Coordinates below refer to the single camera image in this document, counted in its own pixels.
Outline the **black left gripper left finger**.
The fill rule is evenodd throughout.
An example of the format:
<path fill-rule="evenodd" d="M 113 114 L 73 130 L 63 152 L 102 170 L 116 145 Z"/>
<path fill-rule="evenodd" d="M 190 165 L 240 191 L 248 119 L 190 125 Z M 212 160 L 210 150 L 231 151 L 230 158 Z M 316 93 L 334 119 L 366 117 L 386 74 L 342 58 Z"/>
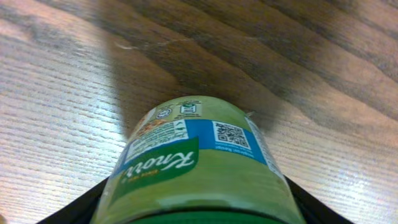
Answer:
<path fill-rule="evenodd" d="M 73 202 L 37 222 L 37 224 L 89 224 L 107 181 L 108 178 L 105 178 Z"/>

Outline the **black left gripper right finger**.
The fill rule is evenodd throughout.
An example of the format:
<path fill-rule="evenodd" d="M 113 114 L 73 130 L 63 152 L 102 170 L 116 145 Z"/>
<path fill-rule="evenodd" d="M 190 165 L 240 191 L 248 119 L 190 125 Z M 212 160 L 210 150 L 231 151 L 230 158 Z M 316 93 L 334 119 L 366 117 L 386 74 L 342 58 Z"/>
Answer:
<path fill-rule="evenodd" d="M 353 224 L 353 222 L 336 213 L 287 176 L 285 176 L 285 179 L 307 224 Z"/>

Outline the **green lid jar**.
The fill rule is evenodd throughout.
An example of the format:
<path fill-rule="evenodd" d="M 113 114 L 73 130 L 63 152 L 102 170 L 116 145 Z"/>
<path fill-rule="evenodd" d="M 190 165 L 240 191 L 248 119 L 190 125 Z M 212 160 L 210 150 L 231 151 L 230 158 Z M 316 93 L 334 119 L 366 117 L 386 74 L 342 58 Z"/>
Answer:
<path fill-rule="evenodd" d="M 254 121 L 185 96 L 150 110 L 109 176 L 92 223 L 303 223 Z"/>

